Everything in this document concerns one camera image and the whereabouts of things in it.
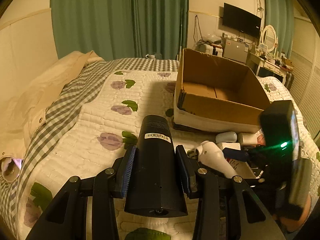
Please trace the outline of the white bottle red band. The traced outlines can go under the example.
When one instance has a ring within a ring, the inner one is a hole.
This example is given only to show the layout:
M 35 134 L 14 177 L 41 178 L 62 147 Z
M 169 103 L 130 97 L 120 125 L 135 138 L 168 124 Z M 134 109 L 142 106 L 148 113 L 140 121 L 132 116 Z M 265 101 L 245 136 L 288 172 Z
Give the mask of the white bottle red band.
M 265 145 L 264 137 L 262 135 L 252 133 L 239 133 L 238 142 L 241 146 Z

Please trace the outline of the white electric screwdriver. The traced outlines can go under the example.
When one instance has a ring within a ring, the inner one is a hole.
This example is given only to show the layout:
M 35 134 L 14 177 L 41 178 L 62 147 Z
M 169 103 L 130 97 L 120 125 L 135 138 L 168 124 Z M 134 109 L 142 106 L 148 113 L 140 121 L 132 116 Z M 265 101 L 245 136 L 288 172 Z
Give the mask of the white electric screwdriver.
M 195 153 L 198 154 L 198 161 L 220 173 L 226 178 L 237 176 L 237 172 L 231 167 L 225 159 L 224 154 L 218 146 L 212 141 L 203 141 L 195 147 Z

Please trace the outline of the black cylindrical device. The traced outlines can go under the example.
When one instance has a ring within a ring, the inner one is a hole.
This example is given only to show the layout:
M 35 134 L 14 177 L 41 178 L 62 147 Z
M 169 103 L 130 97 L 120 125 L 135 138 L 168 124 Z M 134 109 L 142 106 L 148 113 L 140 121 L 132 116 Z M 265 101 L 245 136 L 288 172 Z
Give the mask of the black cylindrical device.
M 144 117 L 132 166 L 124 211 L 144 217 L 188 214 L 176 154 L 166 118 Z

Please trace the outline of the white small box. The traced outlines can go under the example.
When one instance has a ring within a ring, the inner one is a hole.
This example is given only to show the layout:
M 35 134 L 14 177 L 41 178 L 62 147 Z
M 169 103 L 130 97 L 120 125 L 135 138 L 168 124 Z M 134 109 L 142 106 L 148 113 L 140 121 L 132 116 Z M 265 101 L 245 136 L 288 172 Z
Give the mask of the white small box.
M 224 148 L 230 148 L 230 149 L 233 149 L 233 150 L 241 150 L 241 146 L 240 146 L 240 144 L 238 142 L 233 142 L 233 143 L 221 142 L 221 143 L 217 144 L 217 147 L 220 150 L 223 150 Z

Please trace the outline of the grey checkered bedsheet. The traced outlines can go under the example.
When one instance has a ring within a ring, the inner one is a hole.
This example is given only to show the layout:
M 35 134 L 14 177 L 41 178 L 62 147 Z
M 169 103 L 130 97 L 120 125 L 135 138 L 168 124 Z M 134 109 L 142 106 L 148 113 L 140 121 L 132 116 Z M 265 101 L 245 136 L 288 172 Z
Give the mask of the grey checkered bedsheet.
M 120 70 L 146 70 L 175 72 L 176 60 L 149 60 L 124 58 L 112 61 L 94 61 L 85 66 L 80 74 L 65 85 L 58 99 L 45 110 L 45 123 L 31 138 L 20 176 L 13 183 L 1 179 L 1 217 L 16 239 L 25 239 L 30 228 L 24 224 L 25 193 L 30 192 L 29 180 L 34 168 L 48 156 L 62 136 L 76 123 L 81 107 L 91 102 L 100 92 L 106 78 Z

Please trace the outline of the white floral quilt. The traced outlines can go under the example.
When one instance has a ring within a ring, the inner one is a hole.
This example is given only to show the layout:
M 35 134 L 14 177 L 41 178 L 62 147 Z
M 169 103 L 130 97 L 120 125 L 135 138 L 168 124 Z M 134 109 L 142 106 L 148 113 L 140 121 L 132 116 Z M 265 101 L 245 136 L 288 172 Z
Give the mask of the white floral quilt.
M 177 72 L 158 73 L 150 71 L 123 71 L 109 75 L 103 81 L 102 92 L 90 103 L 81 107 L 76 124 L 63 135 L 53 150 L 36 165 L 28 179 L 19 206 L 18 239 L 26 239 L 42 211 L 71 176 L 88 178 L 112 166 L 116 158 L 125 153 L 125 143 L 138 137 L 141 122 L 148 114 L 167 118 L 174 145 L 182 144 L 193 150 L 205 140 L 213 141 L 213 134 L 185 132 L 172 129 L 171 118 L 174 108 L 174 88 Z M 133 87 L 125 88 L 124 81 L 135 81 Z M 275 77 L 258 78 L 269 100 L 293 100 L 289 91 Z M 120 103 L 131 100 L 138 105 L 137 112 L 122 115 Z M 294 103 L 298 123 L 302 156 L 312 161 L 311 196 L 319 196 L 319 149 L 303 124 L 302 114 Z M 115 200 L 116 217 L 120 239 L 136 229 L 147 233 L 151 230 L 163 233 L 156 239 L 191 239 L 196 218 L 197 200 L 188 200 L 189 215 L 180 218 L 146 218 L 124 212 L 124 200 Z

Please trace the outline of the beige pillow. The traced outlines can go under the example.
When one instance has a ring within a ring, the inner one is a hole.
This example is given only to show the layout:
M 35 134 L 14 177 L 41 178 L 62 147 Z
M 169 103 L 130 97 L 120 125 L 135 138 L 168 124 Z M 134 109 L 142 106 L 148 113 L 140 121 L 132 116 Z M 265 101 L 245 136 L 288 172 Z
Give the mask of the beige pillow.
M 63 87 L 87 65 L 102 60 L 94 51 L 74 51 L 33 79 L 21 95 L 1 105 L 1 178 L 5 182 L 13 183 L 20 175 L 31 139 L 46 122 L 46 110 Z

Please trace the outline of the brown cardboard box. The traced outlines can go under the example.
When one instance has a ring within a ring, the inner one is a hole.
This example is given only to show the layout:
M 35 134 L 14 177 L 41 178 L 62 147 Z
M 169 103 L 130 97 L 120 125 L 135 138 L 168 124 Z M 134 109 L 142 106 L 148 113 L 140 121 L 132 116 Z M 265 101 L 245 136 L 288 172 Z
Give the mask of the brown cardboard box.
M 259 116 L 269 105 L 261 83 L 246 65 L 192 49 L 182 51 L 174 124 L 205 132 L 256 133 Z

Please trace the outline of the silver mini fridge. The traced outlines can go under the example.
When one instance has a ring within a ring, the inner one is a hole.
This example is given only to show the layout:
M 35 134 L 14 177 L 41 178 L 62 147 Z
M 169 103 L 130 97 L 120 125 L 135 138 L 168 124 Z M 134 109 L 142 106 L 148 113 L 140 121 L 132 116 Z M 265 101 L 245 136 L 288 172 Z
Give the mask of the silver mini fridge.
M 223 41 L 223 57 L 246 63 L 248 55 L 248 46 L 244 42 L 234 41 L 230 38 L 225 38 Z

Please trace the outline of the white oval vanity mirror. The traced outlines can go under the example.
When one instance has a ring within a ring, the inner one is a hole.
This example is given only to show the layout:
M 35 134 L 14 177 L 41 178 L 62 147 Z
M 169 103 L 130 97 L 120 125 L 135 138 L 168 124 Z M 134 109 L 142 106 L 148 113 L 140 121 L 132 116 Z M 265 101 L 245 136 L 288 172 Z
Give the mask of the white oval vanity mirror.
M 264 53 L 270 53 L 274 51 L 278 44 L 278 37 L 276 31 L 272 25 L 267 25 L 260 36 L 260 49 Z

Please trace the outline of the white suitcase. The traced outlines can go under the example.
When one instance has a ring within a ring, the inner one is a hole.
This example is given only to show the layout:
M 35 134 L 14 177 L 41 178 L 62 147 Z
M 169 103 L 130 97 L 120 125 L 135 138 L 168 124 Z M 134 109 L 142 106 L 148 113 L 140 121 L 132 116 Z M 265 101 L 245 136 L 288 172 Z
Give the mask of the white suitcase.
M 202 44 L 199 46 L 199 51 L 218 57 L 222 57 L 223 55 L 223 48 L 220 45 L 216 44 Z

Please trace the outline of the green curtain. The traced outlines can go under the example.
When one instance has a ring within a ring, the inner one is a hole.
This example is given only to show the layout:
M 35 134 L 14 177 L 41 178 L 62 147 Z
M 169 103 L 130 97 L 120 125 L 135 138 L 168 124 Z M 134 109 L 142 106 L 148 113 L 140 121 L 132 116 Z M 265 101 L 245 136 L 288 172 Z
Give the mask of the green curtain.
M 265 0 L 265 23 L 276 31 L 277 51 L 289 59 L 295 28 L 292 0 Z
M 58 57 L 175 59 L 187 45 L 189 0 L 50 0 Z

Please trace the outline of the clear water jug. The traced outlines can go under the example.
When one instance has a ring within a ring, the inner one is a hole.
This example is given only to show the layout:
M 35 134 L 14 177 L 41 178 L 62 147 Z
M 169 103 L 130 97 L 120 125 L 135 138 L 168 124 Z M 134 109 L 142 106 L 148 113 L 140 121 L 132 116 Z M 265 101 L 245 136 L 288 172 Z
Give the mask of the clear water jug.
M 160 53 L 155 53 L 155 54 L 146 54 L 145 56 L 147 59 L 151 60 L 162 60 L 163 57 Z

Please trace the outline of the green curtain left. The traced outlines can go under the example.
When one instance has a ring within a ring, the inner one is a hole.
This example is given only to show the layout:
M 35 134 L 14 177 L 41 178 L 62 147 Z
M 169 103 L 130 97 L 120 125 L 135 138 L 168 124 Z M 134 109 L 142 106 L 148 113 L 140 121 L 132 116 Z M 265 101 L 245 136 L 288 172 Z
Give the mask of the green curtain left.
M 58 57 L 175 59 L 187 45 L 189 0 L 50 0 Z

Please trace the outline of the black wall television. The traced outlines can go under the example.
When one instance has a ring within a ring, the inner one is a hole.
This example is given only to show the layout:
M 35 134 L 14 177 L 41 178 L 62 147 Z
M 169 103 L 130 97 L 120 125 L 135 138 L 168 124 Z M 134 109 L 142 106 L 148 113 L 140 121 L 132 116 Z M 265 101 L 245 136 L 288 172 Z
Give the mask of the black wall television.
M 222 25 L 253 38 L 260 37 L 261 18 L 228 3 L 224 3 Z

